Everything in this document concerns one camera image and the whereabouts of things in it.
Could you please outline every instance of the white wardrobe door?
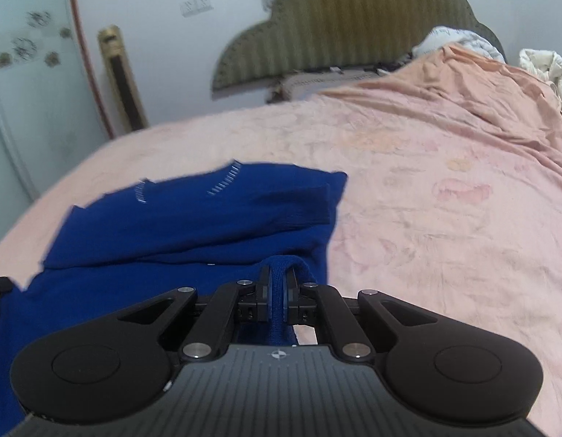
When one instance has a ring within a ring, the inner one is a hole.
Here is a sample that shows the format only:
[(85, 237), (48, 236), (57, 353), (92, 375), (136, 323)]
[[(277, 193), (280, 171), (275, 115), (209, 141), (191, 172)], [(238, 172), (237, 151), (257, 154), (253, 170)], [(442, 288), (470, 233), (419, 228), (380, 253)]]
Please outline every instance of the white wardrobe door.
[(29, 205), (30, 198), (20, 183), (0, 138), (0, 239)]
[(44, 192), (107, 139), (67, 0), (0, 0), (0, 128)]

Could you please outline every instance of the power outlet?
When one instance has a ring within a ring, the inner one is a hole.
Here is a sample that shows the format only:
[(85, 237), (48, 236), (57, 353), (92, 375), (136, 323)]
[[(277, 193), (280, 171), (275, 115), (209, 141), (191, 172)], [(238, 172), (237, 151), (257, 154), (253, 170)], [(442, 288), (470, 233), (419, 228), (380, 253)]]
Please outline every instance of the power outlet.
[(180, 5), (184, 18), (214, 9), (210, 0), (186, 0)]

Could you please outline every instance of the sweater sleeve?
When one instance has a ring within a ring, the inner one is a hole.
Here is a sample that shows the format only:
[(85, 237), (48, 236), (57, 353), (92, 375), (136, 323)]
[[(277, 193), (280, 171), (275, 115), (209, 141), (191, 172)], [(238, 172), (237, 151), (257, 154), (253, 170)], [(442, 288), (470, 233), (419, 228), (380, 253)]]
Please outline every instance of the sweater sleeve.
[(44, 267), (133, 261), (328, 224), (335, 191), (341, 194), (346, 175), (320, 173), (323, 179), (312, 178), (309, 185), (255, 187), (242, 195), (194, 196), (190, 184), (181, 188), (173, 181), (119, 191), (90, 207), (72, 209)]

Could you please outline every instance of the pink bed sheet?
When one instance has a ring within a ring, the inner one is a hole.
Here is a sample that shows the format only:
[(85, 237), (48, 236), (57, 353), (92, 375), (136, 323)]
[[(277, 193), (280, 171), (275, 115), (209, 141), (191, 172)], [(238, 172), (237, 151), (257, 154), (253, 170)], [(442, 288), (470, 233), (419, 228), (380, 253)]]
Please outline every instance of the pink bed sheet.
[(329, 282), (520, 341), (544, 368), (530, 418), (562, 436), (562, 116), (548, 86), (451, 46), (309, 101), (125, 136), (20, 219), (0, 275), (28, 285), (71, 205), (231, 159), (347, 172)]

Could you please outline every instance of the green headboard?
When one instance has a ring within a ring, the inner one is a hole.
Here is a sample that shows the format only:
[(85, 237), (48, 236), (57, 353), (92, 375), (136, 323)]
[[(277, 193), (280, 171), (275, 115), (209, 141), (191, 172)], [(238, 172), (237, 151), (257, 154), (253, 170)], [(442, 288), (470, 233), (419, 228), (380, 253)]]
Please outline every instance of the green headboard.
[(292, 70), (392, 62), (441, 25), (470, 29), (503, 54), (467, 0), (275, 0), (269, 20), (225, 49), (212, 88)]

